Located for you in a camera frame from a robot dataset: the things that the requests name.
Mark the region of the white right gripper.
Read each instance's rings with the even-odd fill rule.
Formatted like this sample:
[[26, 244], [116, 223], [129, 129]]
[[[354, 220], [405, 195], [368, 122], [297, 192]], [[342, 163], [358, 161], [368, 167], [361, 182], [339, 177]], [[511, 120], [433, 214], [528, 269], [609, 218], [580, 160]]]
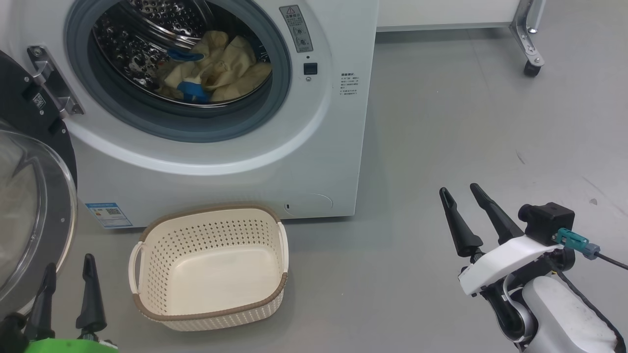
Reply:
[[[493, 224], [498, 235], [498, 244], [502, 245], [482, 255], [458, 275], [458, 281], [465, 295], [480, 293], [482, 287], [497, 282], [538, 259], [541, 255], [564, 248], [561, 244], [546, 246], [527, 237], [511, 217], [477, 183], [470, 184], [470, 190]], [[440, 188], [439, 196], [457, 255], [473, 258], [480, 253], [480, 248], [484, 245], [482, 239], [475, 235], [464, 221], [458, 212], [455, 199], [447, 188]]]

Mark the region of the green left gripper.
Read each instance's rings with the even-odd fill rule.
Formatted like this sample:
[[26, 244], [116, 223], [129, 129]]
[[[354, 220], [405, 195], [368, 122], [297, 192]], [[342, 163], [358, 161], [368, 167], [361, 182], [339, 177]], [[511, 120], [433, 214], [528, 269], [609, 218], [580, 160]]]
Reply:
[[80, 339], [54, 339], [52, 304], [56, 291], [56, 264], [49, 263], [24, 330], [30, 343], [23, 353], [120, 353], [118, 346], [97, 337], [97, 333], [107, 327], [107, 320], [94, 255], [85, 255], [81, 276], [84, 291], [81, 311], [76, 319]]

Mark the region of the black round glass washer door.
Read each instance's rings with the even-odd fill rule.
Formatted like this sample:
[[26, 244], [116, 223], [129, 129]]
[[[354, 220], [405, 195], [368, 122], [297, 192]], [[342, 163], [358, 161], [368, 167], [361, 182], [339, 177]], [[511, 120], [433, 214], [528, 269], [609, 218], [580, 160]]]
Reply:
[[0, 51], [0, 320], [33, 305], [77, 222], [76, 156], [54, 99]]

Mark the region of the cream garment with outline prints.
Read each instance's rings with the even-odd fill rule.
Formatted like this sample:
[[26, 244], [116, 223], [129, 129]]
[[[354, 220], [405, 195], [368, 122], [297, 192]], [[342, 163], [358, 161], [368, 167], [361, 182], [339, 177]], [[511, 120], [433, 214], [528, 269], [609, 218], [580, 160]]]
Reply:
[[206, 70], [202, 87], [211, 102], [227, 102], [253, 93], [273, 73], [273, 65], [257, 59], [247, 39], [236, 36]]

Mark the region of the cream garment with blue cuffs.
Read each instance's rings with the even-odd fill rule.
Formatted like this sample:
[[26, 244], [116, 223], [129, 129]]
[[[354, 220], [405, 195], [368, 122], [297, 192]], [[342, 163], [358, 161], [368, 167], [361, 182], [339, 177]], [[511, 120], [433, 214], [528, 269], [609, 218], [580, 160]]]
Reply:
[[203, 80], [223, 54], [228, 39], [228, 34], [222, 31], [207, 31], [188, 51], [168, 49], [168, 60], [157, 70], [156, 92], [186, 103], [209, 103], [210, 94], [204, 89]]

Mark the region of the white front-load washing machine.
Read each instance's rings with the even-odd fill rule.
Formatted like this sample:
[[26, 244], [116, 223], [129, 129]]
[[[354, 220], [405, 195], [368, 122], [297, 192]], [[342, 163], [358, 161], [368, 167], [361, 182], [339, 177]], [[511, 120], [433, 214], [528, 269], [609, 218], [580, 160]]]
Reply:
[[[295, 194], [322, 194], [323, 217], [354, 215], [379, 0], [261, 0], [280, 30], [291, 80], [280, 110], [238, 138], [191, 143], [136, 129], [100, 107], [69, 62], [66, 26], [76, 0], [0, 0], [0, 51], [32, 76], [29, 46], [45, 46], [85, 114], [62, 118], [74, 148], [77, 196], [116, 203], [133, 227], [167, 214], [223, 204], [260, 205], [280, 219]], [[279, 7], [298, 5], [314, 50], [298, 53]], [[318, 63], [306, 76], [304, 63]], [[341, 73], [360, 78], [341, 96]]]

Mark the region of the grey rubber door gasket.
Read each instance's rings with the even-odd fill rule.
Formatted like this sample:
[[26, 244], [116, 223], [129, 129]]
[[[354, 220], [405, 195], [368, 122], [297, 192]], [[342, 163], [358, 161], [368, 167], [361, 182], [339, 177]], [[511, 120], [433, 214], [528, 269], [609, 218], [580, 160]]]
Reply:
[[126, 81], [102, 56], [93, 37], [96, 20], [119, 0], [76, 0], [66, 26], [70, 65], [90, 96], [112, 116], [173, 141], [211, 143], [238, 138], [269, 121], [288, 95], [291, 60], [280, 30], [261, 0], [211, 0], [243, 20], [261, 40], [273, 76], [256, 93], [213, 107], [192, 107], [150, 96]]

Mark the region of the metal door hinge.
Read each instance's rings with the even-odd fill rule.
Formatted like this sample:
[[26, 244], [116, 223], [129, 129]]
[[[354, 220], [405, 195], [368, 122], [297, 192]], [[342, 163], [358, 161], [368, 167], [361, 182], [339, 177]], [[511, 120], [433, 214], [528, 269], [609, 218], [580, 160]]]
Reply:
[[85, 114], [49, 50], [45, 46], [35, 45], [29, 46], [27, 53], [36, 70], [34, 81], [47, 92], [61, 117]]

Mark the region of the perforated steel washer drum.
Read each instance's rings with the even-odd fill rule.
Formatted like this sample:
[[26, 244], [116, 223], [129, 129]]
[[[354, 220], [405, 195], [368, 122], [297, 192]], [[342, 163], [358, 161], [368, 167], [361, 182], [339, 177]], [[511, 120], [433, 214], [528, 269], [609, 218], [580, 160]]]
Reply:
[[242, 36], [259, 61], [271, 63], [254, 31], [211, 0], [119, 0], [101, 14], [92, 29], [102, 56], [120, 76], [142, 92], [166, 102], [192, 107], [227, 105], [248, 98], [271, 80], [273, 74], [253, 93], [227, 102], [186, 103], [158, 94], [157, 70], [168, 60], [168, 49], [188, 51], [207, 31], [227, 33], [227, 45], [236, 36]]

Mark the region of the blue energy label sticker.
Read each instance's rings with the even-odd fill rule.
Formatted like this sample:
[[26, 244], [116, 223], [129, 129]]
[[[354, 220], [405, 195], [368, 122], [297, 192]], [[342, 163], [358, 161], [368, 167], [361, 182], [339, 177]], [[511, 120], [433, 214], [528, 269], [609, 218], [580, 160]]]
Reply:
[[111, 203], [86, 203], [85, 206], [104, 228], [132, 228], [121, 208]]

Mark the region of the cream perforated basket brown rim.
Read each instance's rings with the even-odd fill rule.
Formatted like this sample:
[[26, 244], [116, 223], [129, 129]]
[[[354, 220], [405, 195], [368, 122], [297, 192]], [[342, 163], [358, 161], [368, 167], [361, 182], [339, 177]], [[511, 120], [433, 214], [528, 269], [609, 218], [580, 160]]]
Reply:
[[132, 299], [175, 331], [242, 326], [271, 317], [289, 270], [280, 217], [257, 205], [215, 206], [154, 221], [132, 249]]

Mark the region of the round drain filter cover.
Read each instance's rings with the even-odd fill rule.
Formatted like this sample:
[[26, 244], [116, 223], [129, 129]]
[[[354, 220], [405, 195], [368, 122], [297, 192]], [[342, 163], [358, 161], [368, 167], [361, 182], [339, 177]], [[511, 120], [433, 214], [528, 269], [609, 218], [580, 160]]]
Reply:
[[296, 218], [316, 218], [328, 215], [333, 202], [322, 194], [295, 194], [285, 201], [284, 208]]

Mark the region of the small printed text sticker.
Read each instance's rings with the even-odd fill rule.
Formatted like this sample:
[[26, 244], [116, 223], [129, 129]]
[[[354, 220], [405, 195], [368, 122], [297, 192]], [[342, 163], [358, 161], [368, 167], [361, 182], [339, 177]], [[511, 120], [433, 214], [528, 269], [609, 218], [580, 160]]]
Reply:
[[339, 82], [339, 94], [341, 96], [354, 96], [358, 94], [360, 78], [354, 73], [341, 73]]

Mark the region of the white panel board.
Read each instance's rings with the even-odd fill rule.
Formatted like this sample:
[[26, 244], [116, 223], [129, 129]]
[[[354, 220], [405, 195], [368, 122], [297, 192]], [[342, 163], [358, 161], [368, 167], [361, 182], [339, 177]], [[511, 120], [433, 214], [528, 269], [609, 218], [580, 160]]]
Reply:
[[379, 0], [377, 32], [507, 27], [520, 0]]

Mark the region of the grey warning label sticker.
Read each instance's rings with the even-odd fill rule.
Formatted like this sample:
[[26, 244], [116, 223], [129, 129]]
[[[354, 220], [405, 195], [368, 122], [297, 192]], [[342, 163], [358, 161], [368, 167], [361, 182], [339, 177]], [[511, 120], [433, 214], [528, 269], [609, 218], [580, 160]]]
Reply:
[[296, 51], [298, 53], [312, 52], [314, 50], [312, 39], [300, 7], [295, 4], [281, 6], [279, 9], [288, 26]]

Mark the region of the metal frame leg with caster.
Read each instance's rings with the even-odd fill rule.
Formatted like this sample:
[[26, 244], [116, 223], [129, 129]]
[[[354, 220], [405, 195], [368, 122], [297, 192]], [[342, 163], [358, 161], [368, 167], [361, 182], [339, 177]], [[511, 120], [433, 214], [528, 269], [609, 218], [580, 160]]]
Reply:
[[545, 64], [536, 45], [532, 42], [531, 33], [527, 26], [527, 19], [534, 2], [535, 0], [519, 0], [514, 17], [509, 25], [512, 35], [516, 37], [521, 50], [527, 58], [523, 73], [531, 78], [538, 76]]

